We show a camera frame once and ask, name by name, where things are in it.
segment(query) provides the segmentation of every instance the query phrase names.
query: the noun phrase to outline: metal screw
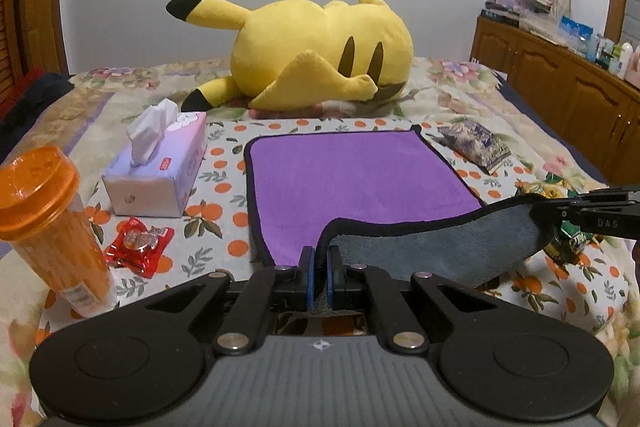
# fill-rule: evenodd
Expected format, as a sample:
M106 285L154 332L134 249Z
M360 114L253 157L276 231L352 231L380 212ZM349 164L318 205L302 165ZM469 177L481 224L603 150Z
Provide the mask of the metal screw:
M394 344L406 349L415 349L424 344L424 337L415 331L403 331L394 336Z
M242 349L248 344L249 338L242 333L223 333L218 337L218 345L225 349Z

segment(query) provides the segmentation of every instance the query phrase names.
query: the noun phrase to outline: gray microfiber cloth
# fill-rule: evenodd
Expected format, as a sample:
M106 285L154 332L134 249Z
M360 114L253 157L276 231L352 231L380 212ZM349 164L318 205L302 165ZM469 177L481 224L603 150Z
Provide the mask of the gray microfiber cloth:
M345 265L377 266L393 279L408 280L414 272L427 271L475 287L553 239L555 227L531 217L532 207L541 200L542 196L526 194L430 223L336 220L323 233L324 246L338 247Z

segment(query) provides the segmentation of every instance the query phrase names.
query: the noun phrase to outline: orange water bottle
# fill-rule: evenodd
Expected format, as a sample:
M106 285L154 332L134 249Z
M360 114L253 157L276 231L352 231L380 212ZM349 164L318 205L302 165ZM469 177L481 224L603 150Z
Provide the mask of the orange water bottle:
M113 278L78 195L80 176L57 147L0 168L0 240L83 317L113 308Z

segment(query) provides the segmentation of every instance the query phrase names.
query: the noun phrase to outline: wooden cabinet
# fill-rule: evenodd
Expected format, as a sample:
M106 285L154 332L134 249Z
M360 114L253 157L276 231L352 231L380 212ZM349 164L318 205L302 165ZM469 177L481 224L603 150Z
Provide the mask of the wooden cabinet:
M612 184L640 182L640 92L529 32L478 18L471 58L508 83Z
M544 44L526 39L518 42L515 55L513 67L507 71L509 83L549 127L556 128L566 90L562 58L549 53Z
M607 157L606 171L617 184L638 183L640 177L640 104L630 106L626 118L618 121L617 139Z
M497 26L486 26L483 31L476 32L474 50L485 66L506 73L513 62L518 36L508 28Z
M572 89L561 114L562 127L556 131L607 176L606 160L632 99L587 69L568 71L566 81Z

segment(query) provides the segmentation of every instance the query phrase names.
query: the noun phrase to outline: black ear tip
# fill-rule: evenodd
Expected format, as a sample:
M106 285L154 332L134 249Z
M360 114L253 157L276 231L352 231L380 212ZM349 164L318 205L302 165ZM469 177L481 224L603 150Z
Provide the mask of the black ear tip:
M189 14L204 0L171 0L166 5L166 10L176 19L187 20Z
M203 93L199 89L194 89L189 93L189 96L185 98L184 102L182 102L182 107L180 110L182 112L191 112L191 111L208 111L212 109L213 106L209 103L209 101L204 98Z

